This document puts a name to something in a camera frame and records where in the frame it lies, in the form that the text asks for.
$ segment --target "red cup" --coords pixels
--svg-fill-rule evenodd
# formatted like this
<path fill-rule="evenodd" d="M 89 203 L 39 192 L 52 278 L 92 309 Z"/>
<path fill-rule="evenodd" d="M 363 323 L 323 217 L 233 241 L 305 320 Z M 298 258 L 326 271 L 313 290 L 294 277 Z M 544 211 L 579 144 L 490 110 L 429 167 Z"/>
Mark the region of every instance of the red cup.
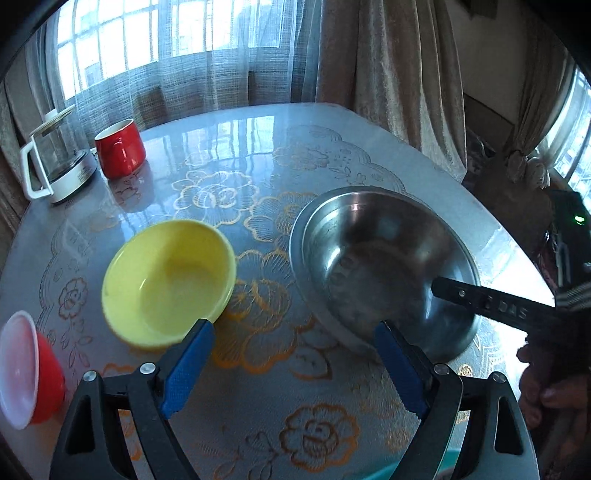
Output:
<path fill-rule="evenodd" d="M 144 143 L 131 118 L 105 128 L 95 137 L 95 144 L 100 166 L 110 180 L 130 175 L 146 158 Z"/>
<path fill-rule="evenodd" d="M 48 420 L 64 401 L 66 383 L 47 339 L 31 316 L 16 312 L 0 332 L 0 407 L 17 430 Z"/>
<path fill-rule="evenodd" d="M 66 382 L 56 356 L 51 350 L 47 339 L 37 332 L 39 346 L 39 385 L 37 387 L 37 402 L 31 423 L 42 423 L 49 420 L 57 412 L 64 401 Z"/>

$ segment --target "table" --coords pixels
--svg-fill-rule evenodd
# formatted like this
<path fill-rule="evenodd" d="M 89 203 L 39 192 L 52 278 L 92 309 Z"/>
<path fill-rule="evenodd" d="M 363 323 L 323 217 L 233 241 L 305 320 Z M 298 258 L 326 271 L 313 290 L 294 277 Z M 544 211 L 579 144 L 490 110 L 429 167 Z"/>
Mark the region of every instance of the table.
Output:
<path fill-rule="evenodd" d="M 352 355 L 315 320 L 290 272 L 287 244 L 316 194 L 376 185 L 431 207 L 460 236 L 480 281 L 553 304 L 515 241 L 460 184 L 390 133 L 334 105 L 212 112 L 142 133 L 148 162 L 125 179 L 99 174 L 62 205 L 27 210 L 0 281 L 0 319 L 31 313 L 53 345 L 70 400 L 82 374 L 131 372 L 158 355 L 130 348 L 100 308 L 106 268 L 140 230 L 171 218 L 219 228 L 236 252 L 238 280 L 216 322 L 216 344 L 187 405 L 171 419 L 203 479 L 350 478 L 401 457 L 418 422 L 383 367 Z M 523 366 L 524 334 L 483 319 L 451 366 L 463 375 Z M 0 432 L 35 479 L 46 478 L 67 402 L 55 418 Z M 135 426 L 121 414 L 140 478 L 150 478 Z M 452 445 L 460 445 L 460 412 Z"/>

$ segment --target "teapot lid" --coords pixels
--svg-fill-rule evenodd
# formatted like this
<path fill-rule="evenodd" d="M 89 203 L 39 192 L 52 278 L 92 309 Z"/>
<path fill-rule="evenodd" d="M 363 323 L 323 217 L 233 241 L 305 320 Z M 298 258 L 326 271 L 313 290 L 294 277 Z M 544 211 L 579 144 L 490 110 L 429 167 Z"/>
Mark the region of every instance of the teapot lid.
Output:
<path fill-rule="evenodd" d="M 57 126 L 62 122 L 62 120 L 72 113 L 76 105 L 70 105 L 67 108 L 64 108 L 61 112 L 57 112 L 53 109 L 51 112 L 45 115 L 45 121 L 39 125 L 35 130 L 31 132 L 31 137 L 34 135 L 47 135 L 48 133 L 54 131 Z"/>

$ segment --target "metal bowl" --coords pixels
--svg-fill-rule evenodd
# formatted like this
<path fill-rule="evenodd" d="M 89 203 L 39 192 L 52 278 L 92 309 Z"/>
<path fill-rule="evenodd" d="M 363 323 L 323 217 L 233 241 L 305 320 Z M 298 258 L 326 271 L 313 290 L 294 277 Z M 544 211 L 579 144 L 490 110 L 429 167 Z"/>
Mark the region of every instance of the metal bowl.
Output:
<path fill-rule="evenodd" d="M 375 326 L 393 320 L 433 362 L 470 344 L 479 317 L 433 297 L 438 275 L 479 285 L 470 254 L 429 208 L 377 187 L 316 197 L 290 236 L 295 281 L 312 313 L 343 345 L 378 359 Z"/>

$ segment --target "human hand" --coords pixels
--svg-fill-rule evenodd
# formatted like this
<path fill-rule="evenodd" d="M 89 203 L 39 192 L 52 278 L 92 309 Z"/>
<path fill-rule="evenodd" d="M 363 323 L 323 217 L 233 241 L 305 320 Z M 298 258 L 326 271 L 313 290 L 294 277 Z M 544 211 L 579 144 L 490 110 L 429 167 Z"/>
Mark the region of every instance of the human hand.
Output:
<path fill-rule="evenodd" d="M 524 363 L 531 363 L 530 345 L 517 351 L 517 358 Z M 577 452 L 587 433 L 587 379 L 588 375 L 574 375 L 544 388 L 539 380 L 539 372 L 528 366 L 519 381 L 521 398 L 519 407 L 528 430 L 542 422 L 542 407 L 572 408 L 575 417 L 570 431 L 558 451 L 557 460 L 564 460 Z"/>

